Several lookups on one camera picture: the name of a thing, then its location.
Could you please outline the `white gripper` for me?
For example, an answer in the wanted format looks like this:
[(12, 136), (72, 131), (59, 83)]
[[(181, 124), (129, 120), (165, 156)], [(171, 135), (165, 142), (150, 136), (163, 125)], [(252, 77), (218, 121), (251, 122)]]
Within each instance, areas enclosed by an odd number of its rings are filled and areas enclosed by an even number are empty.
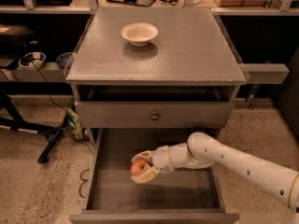
[(144, 166), (142, 169), (136, 168), (131, 170), (131, 179), (136, 184), (150, 182), (159, 174), (169, 174), (175, 171), (175, 167), (171, 162), (170, 146), (158, 147), (156, 150), (145, 150), (132, 157), (132, 162), (136, 160), (145, 160), (152, 163), (153, 167)]

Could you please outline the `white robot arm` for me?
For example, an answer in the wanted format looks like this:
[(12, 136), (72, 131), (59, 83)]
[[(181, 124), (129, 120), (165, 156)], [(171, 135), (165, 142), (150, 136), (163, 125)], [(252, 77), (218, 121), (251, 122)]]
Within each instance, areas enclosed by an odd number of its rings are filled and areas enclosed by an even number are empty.
[(219, 163), (288, 206), (299, 224), (299, 172), (228, 147), (206, 133), (192, 133), (184, 143), (142, 151), (132, 157), (131, 178), (147, 183), (179, 168), (204, 169)]

